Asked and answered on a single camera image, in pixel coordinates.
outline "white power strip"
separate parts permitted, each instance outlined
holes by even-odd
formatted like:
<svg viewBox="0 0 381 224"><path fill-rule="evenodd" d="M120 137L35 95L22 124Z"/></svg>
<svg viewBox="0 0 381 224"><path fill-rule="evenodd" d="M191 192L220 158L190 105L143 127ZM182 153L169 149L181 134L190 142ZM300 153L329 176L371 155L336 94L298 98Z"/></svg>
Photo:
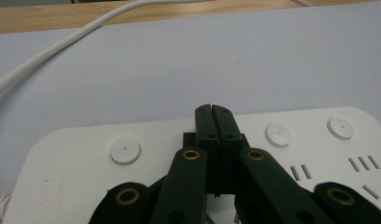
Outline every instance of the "white power strip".
<svg viewBox="0 0 381 224"><path fill-rule="evenodd" d="M381 209L381 125L367 113L339 107L235 118L249 144L269 151L303 188L337 182ZM166 175L189 132L193 119L51 133L29 153L4 223L88 223L108 189ZM233 223L233 196L209 197L207 213Z"/></svg>

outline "white table surface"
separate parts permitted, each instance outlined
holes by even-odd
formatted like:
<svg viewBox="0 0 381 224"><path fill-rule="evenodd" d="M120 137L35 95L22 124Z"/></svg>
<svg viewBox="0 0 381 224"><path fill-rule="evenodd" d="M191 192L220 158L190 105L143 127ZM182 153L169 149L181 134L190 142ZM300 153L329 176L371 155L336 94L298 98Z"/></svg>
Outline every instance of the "white table surface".
<svg viewBox="0 0 381 224"><path fill-rule="evenodd" d="M0 77L71 32L0 35ZM349 105L381 122L381 2L104 26L0 96L0 192L48 133L191 119L206 103Z"/></svg>

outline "round button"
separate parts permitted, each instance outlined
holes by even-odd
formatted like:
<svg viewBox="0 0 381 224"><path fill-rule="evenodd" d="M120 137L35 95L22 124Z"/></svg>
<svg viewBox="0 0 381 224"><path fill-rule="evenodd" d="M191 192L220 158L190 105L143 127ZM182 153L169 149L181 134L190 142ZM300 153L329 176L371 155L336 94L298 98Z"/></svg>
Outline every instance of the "round button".
<svg viewBox="0 0 381 224"><path fill-rule="evenodd" d="M265 130L267 141L274 147L286 147L290 143L290 133L281 124L269 124Z"/></svg>
<svg viewBox="0 0 381 224"><path fill-rule="evenodd" d="M141 153L139 143L131 137L121 137L111 146L111 158L119 165L135 162Z"/></svg>
<svg viewBox="0 0 381 224"><path fill-rule="evenodd" d="M344 119L329 119L327 127L330 133L340 140L348 140L354 135L353 126Z"/></svg>

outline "wooden surface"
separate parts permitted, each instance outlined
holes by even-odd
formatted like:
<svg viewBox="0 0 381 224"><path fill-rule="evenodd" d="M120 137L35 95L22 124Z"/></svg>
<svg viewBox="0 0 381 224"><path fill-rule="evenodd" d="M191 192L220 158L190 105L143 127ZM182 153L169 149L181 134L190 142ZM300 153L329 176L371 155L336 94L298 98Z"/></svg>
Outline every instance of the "wooden surface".
<svg viewBox="0 0 381 224"><path fill-rule="evenodd" d="M316 6L368 2L372 0L310 0ZM0 34L81 27L128 1L83 3L35 7L0 7ZM299 7L290 0L216 0L197 4L176 4L137 8L107 24L156 21L219 13Z"/></svg>

